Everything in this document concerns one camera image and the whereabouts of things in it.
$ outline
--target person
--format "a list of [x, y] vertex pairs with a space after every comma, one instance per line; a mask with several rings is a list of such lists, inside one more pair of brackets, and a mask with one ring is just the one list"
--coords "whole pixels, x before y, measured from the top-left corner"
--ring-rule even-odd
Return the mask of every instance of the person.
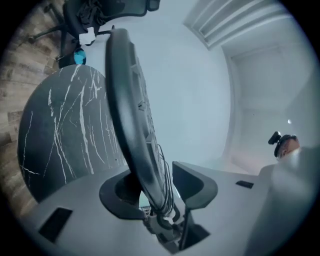
[[268, 144], [274, 145], [276, 143], [276, 147], [274, 149], [274, 156], [277, 160], [285, 157], [291, 152], [300, 148], [300, 143], [296, 135], [286, 134], [281, 136], [280, 132], [276, 131], [269, 139]]

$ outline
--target white wall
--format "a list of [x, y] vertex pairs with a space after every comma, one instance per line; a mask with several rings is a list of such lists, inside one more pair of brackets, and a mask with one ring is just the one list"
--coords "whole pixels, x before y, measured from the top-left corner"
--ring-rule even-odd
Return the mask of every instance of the white wall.
[[[310, 122], [311, 117], [315, 118], [315, 112], [304, 118], [314, 105], [304, 106], [309, 103], [312, 92], [318, 93], [315, 90], [318, 76], [314, 73], [319, 68], [318, 63], [293, 19], [250, 31], [247, 37], [244, 35], [229, 43], [224, 50], [229, 54], [229, 71], [235, 80], [234, 105], [237, 109], [231, 115], [234, 130], [226, 154], [233, 164], [258, 174], [262, 167], [277, 162], [275, 146], [268, 145], [273, 132], [297, 134], [296, 128], [304, 122], [300, 129], [303, 132], [298, 134], [301, 145], [310, 145], [315, 138], [317, 130], [311, 129], [313, 123]], [[311, 75], [313, 89], [303, 94]], [[308, 126], [313, 137], [306, 132]]]
[[[224, 150], [230, 119], [230, 85], [221, 48], [209, 53], [183, 19], [195, 0], [162, 0], [145, 17], [108, 22], [125, 28], [146, 80], [157, 142], [166, 160], [211, 168]], [[99, 36], [86, 47], [87, 64], [103, 74], [105, 44]]]

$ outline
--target wooden floor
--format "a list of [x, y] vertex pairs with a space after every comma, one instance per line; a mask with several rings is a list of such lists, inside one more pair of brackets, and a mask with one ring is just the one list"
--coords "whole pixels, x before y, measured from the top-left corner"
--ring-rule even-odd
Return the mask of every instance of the wooden floor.
[[[51, 2], [62, 9], [63, 0]], [[43, 2], [37, 6], [16, 30], [0, 66], [0, 186], [17, 217], [36, 205], [17, 159], [20, 118], [37, 85], [58, 69], [55, 57], [59, 55], [59, 31], [39, 38], [34, 44], [26, 41], [28, 35], [57, 25], [50, 12], [43, 12], [47, 4]]]

